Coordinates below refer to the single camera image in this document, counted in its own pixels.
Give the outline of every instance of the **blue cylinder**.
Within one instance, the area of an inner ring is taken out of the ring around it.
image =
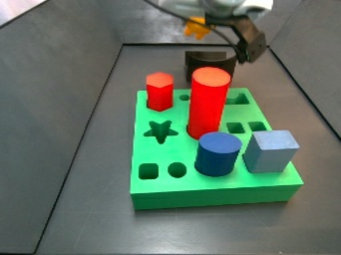
[[[242,143],[226,132],[209,132],[198,140],[196,169],[208,176],[232,173]]]

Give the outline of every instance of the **light blue cube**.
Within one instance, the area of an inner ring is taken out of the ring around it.
[[[284,171],[298,147],[289,130],[256,131],[244,155],[249,172]]]

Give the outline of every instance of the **green shape sorter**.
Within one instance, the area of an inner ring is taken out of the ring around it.
[[[288,201],[304,184],[289,162],[282,172],[250,173],[242,154],[252,132],[272,130],[249,89],[229,89],[220,131],[236,135],[242,149],[232,174],[202,175],[194,168],[198,141],[186,132],[190,90],[174,90],[173,108],[147,108],[138,92],[131,197],[135,209]]]

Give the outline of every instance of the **cable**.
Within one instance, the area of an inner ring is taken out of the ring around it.
[[[240,59],[240,56],[241,56],[241,52],[240,52],[240,49],[238,47],[233,44],[233,42],[230,41],[230,39],[218,31],[216,30],[214,28],[212,28],[210,26],[194,21],[194,20],[190,20],[189,18],[183,17],[182,15],[171,12],[170,10],[165,9],[163,7],[161,7],[158,4],[155,4],[153,1],[150,0],[145,0],[145,2],[147,4],[150,4],[151,6],[154,6],[159,11],[175,16],[177,18],[182,19],[183,21],[190,21],[193,23],[196,23],[197,25],[200,25],[201,27],[205,27],[208,28],[209,30],[212,30],[226,42],[228,44],[230,45],[230,47],[233,48],[234,52],[236,52],[236,55],[237,55],[237,58]]]

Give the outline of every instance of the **short red cylinder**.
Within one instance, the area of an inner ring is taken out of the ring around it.
[[[147,94],[150,109],[162,112],[173,107],[173,76],[155,73],[147,76]]]
[[[187,133],[194,139],[218,131],[230,74],[220,68],[200,68],[191,75]]]

